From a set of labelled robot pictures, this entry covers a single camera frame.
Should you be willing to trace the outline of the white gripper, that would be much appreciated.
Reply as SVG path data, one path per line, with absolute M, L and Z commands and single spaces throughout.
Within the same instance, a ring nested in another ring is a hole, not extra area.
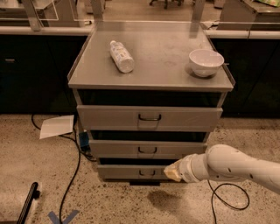
M 204 154 L 192 154 L 164 168 L 164 174 L 168 179 L 186 183 L 197 183 L 208 178 L 207 162 Z

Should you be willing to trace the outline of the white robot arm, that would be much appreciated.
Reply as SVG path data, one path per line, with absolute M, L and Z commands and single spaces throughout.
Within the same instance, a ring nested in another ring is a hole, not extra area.
M 243 181 L 248 179 L 280 193 L 280 164 L 251 157 L 234 147 L 216 144 L 203 154 L 192 154 L 164 168 L 168 179 L 197 183 L 202 180 Z

